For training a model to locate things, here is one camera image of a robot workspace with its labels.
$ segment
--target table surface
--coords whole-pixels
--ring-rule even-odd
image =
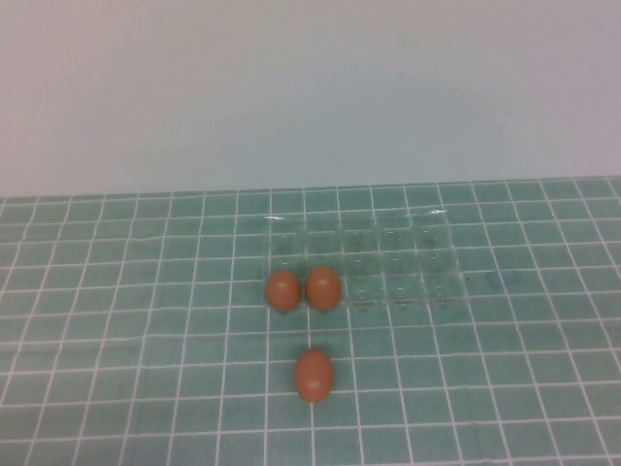
[[[613,177],[1,200],[2,464],[619,466],[620,195]],[[318,263],[343,276],[336,310],[266,308],[269,270]],[[308,346],[336,375],[316,405],[293,386]]]

